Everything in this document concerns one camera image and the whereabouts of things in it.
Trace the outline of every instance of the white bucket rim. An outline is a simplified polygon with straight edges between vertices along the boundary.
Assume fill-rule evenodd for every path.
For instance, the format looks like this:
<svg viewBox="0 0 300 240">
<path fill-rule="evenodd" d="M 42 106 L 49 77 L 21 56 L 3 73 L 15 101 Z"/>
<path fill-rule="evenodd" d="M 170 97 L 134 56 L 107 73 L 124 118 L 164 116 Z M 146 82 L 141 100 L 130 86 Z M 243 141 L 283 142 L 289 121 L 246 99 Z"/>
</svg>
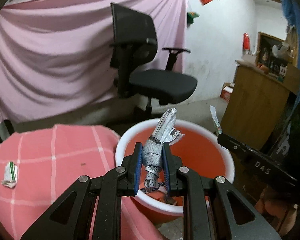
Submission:
<svg viewBox="0 0 300 240">
<path fill-rule="evenodd" d="M 150 127 L 156 126 L 159 122 L 159 118 L 156 119 L 149 119 L 140 123 L 135 124 L 132 126 L 129 130 L 127 130 L 124 135 L 119 140 L 119 143 L 117 145 L 116 151 L 115 151 L 115 164 L 116 166 L 121 166 L 124 153 L 127 148 L 128 143 L 130 142 L 131 138 L 133 138 L 136 134 L 139 132 L 146 130 Z M 225 162 L 226 167 L 226 175 L 225 177 L 233 183 L 234 181 L 234 161 L 232 159 L 232 156 L 230 152 L 218 144 L 217 136 L 215 136 L 212 132 L 209 130 L 203 128 L 200 125 L 197 125 L 192 122 L 184 121 L 177 119 L 176 126 L 182 126 L 184 128 L 187 128 L 189 130 L 195 131 L 199 134 L 204 135 L 209 141 L 211 141 L 217 149 L 220 150 L 220 153 L 222 155 L 223 161 Z M 183 206 L 173 206 L 166 203 L 162 203 L 158 200 L 155 200 L 151 197 L 149 197 L 147 194 L 143 193 L 141 190 L 138 190 L 138 194 L 134 197 L 136 201 L 138 201 L 141 205 L 155 211 L 159 212 L 165 215 L 170 216 L 182 216 L 183 215 Z"/>
</svg>

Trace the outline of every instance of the pink checkered cloth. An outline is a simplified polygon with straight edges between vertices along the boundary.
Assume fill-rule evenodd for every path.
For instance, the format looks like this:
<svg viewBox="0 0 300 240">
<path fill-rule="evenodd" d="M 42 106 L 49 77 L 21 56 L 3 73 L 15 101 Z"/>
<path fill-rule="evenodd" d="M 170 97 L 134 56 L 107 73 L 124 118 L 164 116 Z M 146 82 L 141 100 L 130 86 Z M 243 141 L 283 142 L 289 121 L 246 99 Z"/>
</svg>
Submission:
<svg viewBox="0 0 300 240">
<path fill-rule="evenodd" d="M 11 236 L 19 240 L 79 176 L 94 178 L 114 168 L 118 140 L 103 126 L 55 125 L 14 133 L 0 144 L 0 181 L 7 162 L 18 166 L 16 187 L 0 184 L 0 221 Z M 123 240 L 163 239 L 129 197 L 122 198 L 121 236 Z"/>
</svg>

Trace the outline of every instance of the fire extinguisher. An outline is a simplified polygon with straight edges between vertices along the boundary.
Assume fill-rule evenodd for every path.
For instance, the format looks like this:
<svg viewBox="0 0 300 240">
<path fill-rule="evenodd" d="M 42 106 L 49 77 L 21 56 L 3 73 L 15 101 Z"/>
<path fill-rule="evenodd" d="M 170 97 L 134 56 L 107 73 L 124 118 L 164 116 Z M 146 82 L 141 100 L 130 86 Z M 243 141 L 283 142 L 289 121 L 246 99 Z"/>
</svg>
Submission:
<svg viewBox="0 0 300 240">
<path fill-rule="evenodd" d="M 248 54 L 250 53 L 250 37 L 249 34 L 244 33 L 243 34 L 243 47 L 242 47 L 242 54 Z"/>
</svg>

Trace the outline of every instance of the mesh backrest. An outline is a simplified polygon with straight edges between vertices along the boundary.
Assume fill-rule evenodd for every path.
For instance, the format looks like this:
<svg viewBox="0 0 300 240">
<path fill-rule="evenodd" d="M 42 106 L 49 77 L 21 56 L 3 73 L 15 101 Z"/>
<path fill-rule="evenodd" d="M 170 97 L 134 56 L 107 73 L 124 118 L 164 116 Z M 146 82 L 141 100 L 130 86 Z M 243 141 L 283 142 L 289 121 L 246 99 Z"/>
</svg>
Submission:
<svg viewBox="0 0 300 240">
<path fill-rule="evenodd" d="M 157 43 L 157 35 L 152 18 L 144 13 L 134 11 L 119 4 L 111 3 L 114 42 L 133 43 L 140 40 L 152 39 Z M 143 44 L 133 54 L 133 61 L 129 65 L 132 72 L 136 67 L 152 61 L 157 54 L 157 45 Z M 119 68 L 120 48 L 114 48 L 110 66 Z"/>
</svg>

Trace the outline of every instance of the plastic bucket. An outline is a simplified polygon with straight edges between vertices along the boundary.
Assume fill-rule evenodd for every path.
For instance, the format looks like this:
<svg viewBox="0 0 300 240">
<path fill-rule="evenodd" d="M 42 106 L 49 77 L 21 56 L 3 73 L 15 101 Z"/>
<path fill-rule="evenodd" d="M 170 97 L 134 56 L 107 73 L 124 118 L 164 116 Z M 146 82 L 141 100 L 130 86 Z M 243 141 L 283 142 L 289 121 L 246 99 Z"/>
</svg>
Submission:
<svg viewBox="0 0 300 240">
<path fill-rule="evenodd" d="M 160 119 L 150 119 L 132 126 L 121 137 L 116 152 L 115 163 L 120 166 L 124 156 L 133 153 L 135 143 L 143 145 L 152 134 Z M 176 120 L 175 128 L 185 136 L 170 147 L 172 154 L 181 157 L 183 165 L 195 170 L 201 176 L 215 178 L 225 176 L 231 183 L 234 180 L 234 162 L 230 152 L 221 147 L 217 137 L 207 129 L 183 120 Z M 144 167 L 141 181 L 145 179 Z M 154 224 L 172 221 L 183 215 L 183 206 L 173 206 L 155 200 L 141 190 L 133 198 L 138 209 Z"/>
</svg>

